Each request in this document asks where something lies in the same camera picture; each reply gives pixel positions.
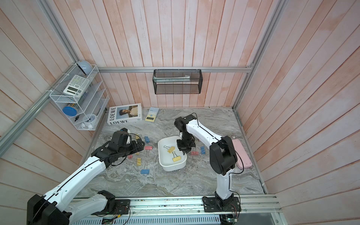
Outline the white plastic storage box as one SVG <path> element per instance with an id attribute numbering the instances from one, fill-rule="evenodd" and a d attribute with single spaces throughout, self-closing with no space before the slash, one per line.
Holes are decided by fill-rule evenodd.
<path id="1" fill-rule="evenodd" d="M 171 136 L 161 139 L 158 142 L 158 157 L 159 157 L 159 163 L 162 166 L 162 168 L 166 172 L 172 172 L 176 170 L 183 169 L 186 166 L 187 163 L 187 155 L 183 155 L 183 152 L 181 152 L 177 147 L 177 139 L 180 139 L 179 136 Z M 173 154 L 168 153 L 167 150 L 164 148 L 164 146 L 174 146 L 175 150 L 174 152 L 181 156 L 181 160 L 177 162 L 173 162 Z"/>

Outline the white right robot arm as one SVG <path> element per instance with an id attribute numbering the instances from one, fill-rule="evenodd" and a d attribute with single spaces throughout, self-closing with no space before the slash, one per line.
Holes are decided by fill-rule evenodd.
<path id="1" fill-rule="evenodd" d="M 240 196 L 231 190 L 233 170 L 238 161 L 232 139 L 212 132 L 192 114 L 175 119 L 174 125 L 181 134 L 177 147 L 184 155 L 196 146 L 196 138 L 209 149 L 210 165 L 217 174 L 217 188 L 214 197 L 202 198 L 204 211 L 241 212 Z"/>

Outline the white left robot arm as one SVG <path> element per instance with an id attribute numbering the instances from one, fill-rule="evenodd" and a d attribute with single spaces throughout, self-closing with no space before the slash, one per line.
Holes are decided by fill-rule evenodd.
<path id="1" fill-rule="evenodd" d="M 127 129 L 114 132 L 107 141 L 88 157 L 82 166 L 62 183 L 44 195 L 34 195 L 27 203 L 28 225 L 70 225 L 89 215 L 109 215 L 122 209 L 115 196 L 99 191 L 95 196 L 71 204 L 76 195 L 98 174 L 115 166 L 119 158 L 144 150 L 145 143 L 137 134 Z"/>

